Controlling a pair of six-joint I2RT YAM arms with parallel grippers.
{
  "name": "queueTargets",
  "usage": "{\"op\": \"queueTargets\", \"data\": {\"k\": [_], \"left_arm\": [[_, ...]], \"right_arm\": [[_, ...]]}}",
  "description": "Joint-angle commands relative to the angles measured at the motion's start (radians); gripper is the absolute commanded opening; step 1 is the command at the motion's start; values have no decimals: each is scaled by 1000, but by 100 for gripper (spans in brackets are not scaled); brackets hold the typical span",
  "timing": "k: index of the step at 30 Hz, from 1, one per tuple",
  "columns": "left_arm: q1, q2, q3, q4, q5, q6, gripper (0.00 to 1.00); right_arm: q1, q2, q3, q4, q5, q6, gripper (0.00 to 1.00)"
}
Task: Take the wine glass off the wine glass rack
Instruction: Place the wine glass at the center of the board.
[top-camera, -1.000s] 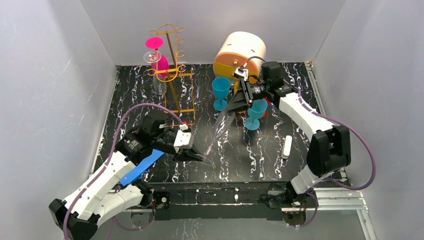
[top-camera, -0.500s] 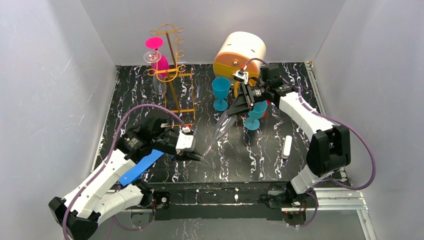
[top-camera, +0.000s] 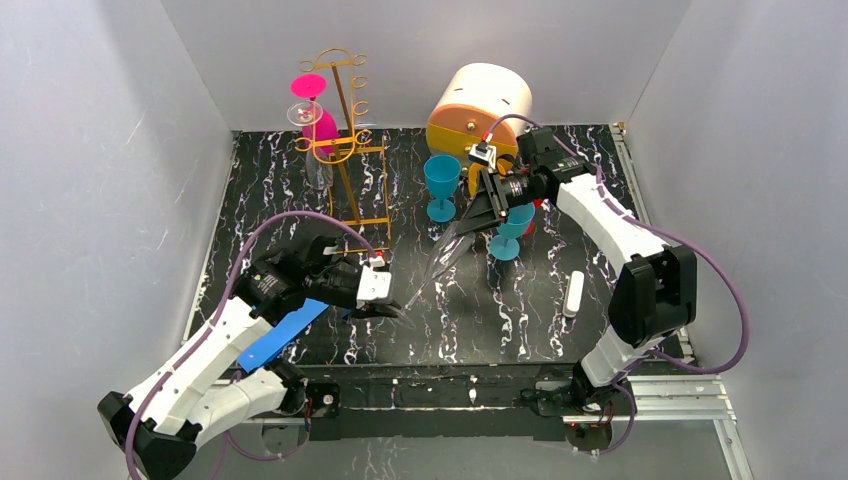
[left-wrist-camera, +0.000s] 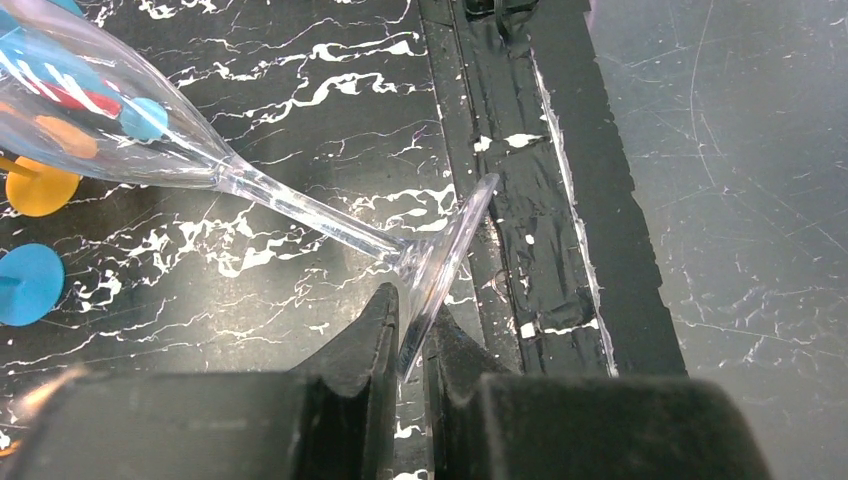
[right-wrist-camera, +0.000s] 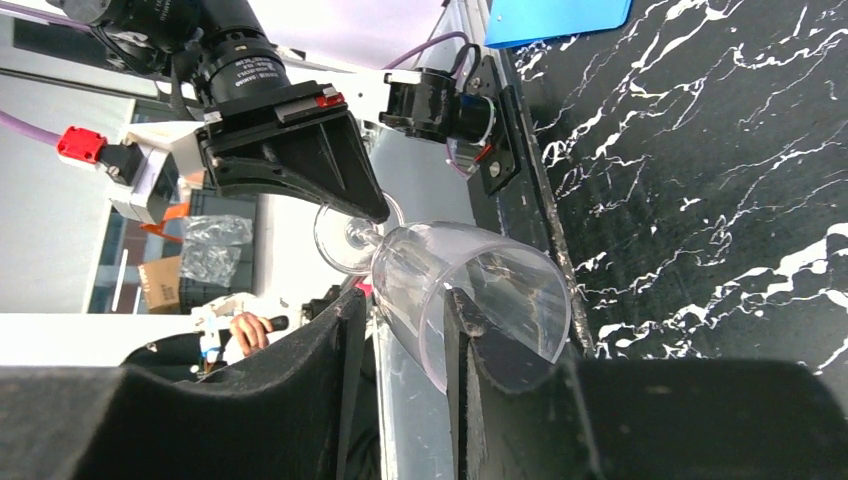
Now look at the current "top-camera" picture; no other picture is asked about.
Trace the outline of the teal wine glass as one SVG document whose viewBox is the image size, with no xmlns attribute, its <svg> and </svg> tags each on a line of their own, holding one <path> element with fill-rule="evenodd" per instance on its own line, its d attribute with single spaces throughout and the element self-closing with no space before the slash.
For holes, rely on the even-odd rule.
<svg viewBox="0 0 848 480">
<path fill-rule="evenodd" d="M 453 196 L 460 174 L 461 164 L 451 155 L 434 155 L 425 162 L 425 186 L 433 197 L 427 206 L 427 215 L 432 221 L 447 223 L 456 215 Z"/>
<path fill-rule="evenodd" d="M 528 230 L 535 211 L 533 203 L 510 208 L 507 220 L 497 227 L 497 233 L 488 244 L 488 251 L 496 260 L 511 261 L 519 255 L 518 239 Z"/>
</svg>

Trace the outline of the clear wine glass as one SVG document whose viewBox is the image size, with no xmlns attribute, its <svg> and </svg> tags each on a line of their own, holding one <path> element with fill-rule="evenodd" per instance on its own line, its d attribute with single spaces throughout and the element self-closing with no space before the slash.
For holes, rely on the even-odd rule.
<svg viewBox="0 0 848 480">
<path fill-rule="evenodd" d="M 402 326 L 412 329 L 417 325 L 417 321 L 413 320 L 409 315 L 409 311 L 415 301 L 420 297 L 430 283 L 434 283 L 453 268 L 473 245 L 474 234 L 465 233 L 463 235 L 459 235 L 457 233 L 459 224 L 460 222 L 458 220 L 450 223 L 440 238 L 436 241 L 430 252 L 428 264 L 421 284 L 415 290 L 414 294 L 407 301 L 404 307 L 397 311 L 398 322 Z"/>
<path fill-rule="evenodd" d="M 320 126 L 324 110 L 314 99 L 294 103 L 287 110 L 288 120 L 301 128 L 301 133 L 310 139 Z M 323 163 L 326 155 L 322 150 L 315 153 L 309 144 L 306 145 L 305 172 L 309 185 L 316 190 L 326 190 L 333 185 L 332 167 Z"/>
</svg>

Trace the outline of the red plastic wine glass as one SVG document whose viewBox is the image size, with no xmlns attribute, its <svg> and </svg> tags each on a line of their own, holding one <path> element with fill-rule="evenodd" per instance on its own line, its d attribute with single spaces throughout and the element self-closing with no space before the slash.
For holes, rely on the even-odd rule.
<svg viewBox="0 0 848 480">
<path fill-rule="evenodd" d="M 532 202 L 534 205 L 534 213 L 537 213 L 542 205 L 546 203 L 545 199 L 537 199 Z M 531 235 L 535 230 L 535 217 L 532 217 L 530 222 L 527 225 L 527 229 L 525 230 L 523 237 Z"/>
</svg>

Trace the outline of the yellow plastic wine glass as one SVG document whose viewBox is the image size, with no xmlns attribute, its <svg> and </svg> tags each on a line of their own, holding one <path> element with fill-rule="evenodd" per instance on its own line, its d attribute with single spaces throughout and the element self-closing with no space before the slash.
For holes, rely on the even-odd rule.
<svg viewBox="0 0 848 480">
<path fill-rule="evenodd" d="M 497 159 L 497 171 L 500 177 L 505 177 L 513 169 L 513 161 L 510 156 L 504 156 Z M 483 188 L 481 173 L 484 171 L 484 166 L 478 163 L 472 163 L 468 169 L 468 192 L 469 197 L 474 198 L 476 194 Z"/>
</svg>

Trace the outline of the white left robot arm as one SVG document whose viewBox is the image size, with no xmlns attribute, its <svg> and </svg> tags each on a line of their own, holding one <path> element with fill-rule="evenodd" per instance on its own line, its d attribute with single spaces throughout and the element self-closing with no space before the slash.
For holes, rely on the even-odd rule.
<svg viewBox="0 0 848 480">
<path fill-rule="evenodd" d="M 219 391 L 213 384 L 251 345 L 317 301 L 354 318 L 388 316 L 391 273 L 382 254 L 360 265 L 338 237 L 316 236 L 297 249 L 270 250 L 234 282 L 212 322 L 127 393 L 110 391 L 97 412 L 135 478 L 173 479 L 207 441 L 302 391 L 301 375 L 275 357 Z"/>
</svg>

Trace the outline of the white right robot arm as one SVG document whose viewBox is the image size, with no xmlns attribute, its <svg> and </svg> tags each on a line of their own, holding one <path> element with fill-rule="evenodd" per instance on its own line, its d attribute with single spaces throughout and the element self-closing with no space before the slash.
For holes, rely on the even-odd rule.
<svg viewBox="0 0 848 480">
<path fill-rule="evenodd" d="M 485 135 L 468 152 L 482 169 L 478 191 L 458 222 L 457 234 L 503 226 L 518 207 L 547 199 L 580 226 L 618 276 L 607 307 L 609 325 L 574 366 L 567 388 L 566 397 L 574 403 L 596 401 L 649 350 L 695 319 L 695 253 L 639 226 L 604 193 L 600 168 L 569 154 L 550 128 L 518 137 L 519 155 L 529 170 L 505 177 L 497 170 L 490 139 Z"/>
</svg>

